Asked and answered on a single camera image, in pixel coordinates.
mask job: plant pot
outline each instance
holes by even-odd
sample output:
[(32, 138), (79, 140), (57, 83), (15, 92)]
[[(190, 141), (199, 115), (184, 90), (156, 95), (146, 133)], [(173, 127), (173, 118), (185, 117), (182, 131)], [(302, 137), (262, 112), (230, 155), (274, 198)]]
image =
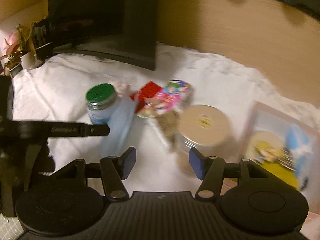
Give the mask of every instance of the plant pot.
[(9, 69), (9, 73), (10, 73), (10, 76), (12, 78), (15, 77), (16, 74), (18, 74), (21, 70), (22, 70), (22, 66), (21, 66), (21, 62), (18, 63), (17, 65), (15, 65), (12, 69)]
[(53, 43), (49, 42), (36, 49), (37, 59), (44, 61), (46, 58), (53, 56)]
[(10, 77), (10, 71), (9, 71), (10, 69), (9, 68), (7, 68), (7, 67), (4, 67), (4, 75), (5, 76), (7, 76), (7, 77)]
[(33, 51), (30, 51), (21, 57), (21, 66), (24, 69), (31, 69), (35, 64), (35, 62), (36, 62), (36, 58)]

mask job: label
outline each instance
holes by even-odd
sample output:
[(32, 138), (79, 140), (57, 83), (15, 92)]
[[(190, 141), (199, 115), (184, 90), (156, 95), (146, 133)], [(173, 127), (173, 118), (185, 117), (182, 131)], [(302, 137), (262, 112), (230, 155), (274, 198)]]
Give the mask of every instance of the label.
[(201, 114), (198, 118), (198, 125), (204, 129), (208, 129), (212, 126), (212, 121), (208, 116)]
[(65, 133), (73, 133), (77, 132), (78, 128), (65, 128), (65, 127), (52, 127), (51, 132), (65, 132)]
[(190, 94), (190, 84), (178, 80), (170, 80), (164, 88), (162, 88), (156, 95), (155, 99), (159, 99), (160, 103), (154, 105), (154, 109), (158, 115), (162, 115), (168, 111), (175, 109), (181, 102), (183, 102)]
[(44, 176), (51, 176), (53, 174), (53, 172), (42, 172), (42, 171), (39, 171), (38, 174), (44, 175)]
[(108, 124), (110, 117), (109, 118), (95, 118), (94, 116), (90, 116), (92, 124)]

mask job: snack bag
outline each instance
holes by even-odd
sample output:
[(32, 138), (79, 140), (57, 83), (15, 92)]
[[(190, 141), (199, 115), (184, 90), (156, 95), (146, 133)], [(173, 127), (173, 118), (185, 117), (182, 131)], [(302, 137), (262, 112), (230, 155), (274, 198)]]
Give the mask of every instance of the snack bag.
[(187, 100), (191, 93), (191, 85), (179, 79), (171, 79), (154, 98), (160, 103), (154, 106), (157, 115), (164, 114), (171, 110), (180, 112), (181, 104)]

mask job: potted plant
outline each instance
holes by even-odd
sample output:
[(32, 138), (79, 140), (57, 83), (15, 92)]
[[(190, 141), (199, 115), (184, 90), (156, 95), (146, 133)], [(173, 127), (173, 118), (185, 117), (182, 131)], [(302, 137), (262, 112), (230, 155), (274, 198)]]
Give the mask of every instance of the potted plant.
[(6, 55), (0, 57), (0, 60), (8, 59), (4, 64), (4, 72), (6, 75), (9, 75), (9, 72), (12, 72), (13, 69), (17, 69), (18, 65), (20, 68), (22, 67), (26, 69), (32, 68), (34, 65), (34, 52), (31, 50), (31, 46), (29, 45), (31, 31), (32, 26), (26, 35), (23, 26), (18, 25), (17, 30), (8, 37), (11, 44), (9, 44), (7, 39), (4, 39), (7, 50)]
[(30, 46), (30, 36), (32, 32), (32, 27), (28, 32), (27, 35), (25, 35), (25, 31), (21, 25), (17, 27), (17, 30), (19, 32), (19, 44), (20, 44), (20, 51), (22, 52), (21, 58), (21, 66), (25, 69), (32, 68), (34, 63), (36, 62), (34, 51), (31, 50)]

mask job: white blanket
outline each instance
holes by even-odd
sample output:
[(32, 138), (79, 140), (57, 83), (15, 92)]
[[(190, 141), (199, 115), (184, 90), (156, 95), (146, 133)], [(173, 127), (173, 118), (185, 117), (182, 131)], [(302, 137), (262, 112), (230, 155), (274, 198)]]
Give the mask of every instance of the white blanket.
[[(163, 86), (175, 77), (195, 88), (194, 104), (214, 106), (227, 114), (239, 140), (255, 101), (276, 108), (320, 129), (320, 111), (314, 106), (282, 97), (254, 68), (216, 54), (159, 45), (156, 70), (95, 57), (57, 55), (35, 70), (23, 70), (14, 79), (14, 119), (79, 121), (89, 123), (85, 93), (104, 83), (108, 75), (135, 79), (135, 88), (149, 80)], [(101, 138), (50, 139), (49, 147), (60, 169), (76, 158), (99, 160)], [(135, 117), (126, 146), (137, 149), (137, 162), (124, 181), (133, 191), (191, 191), (200, 181), (181, 173), (175, 154), (167, 151), (151, 127)]]

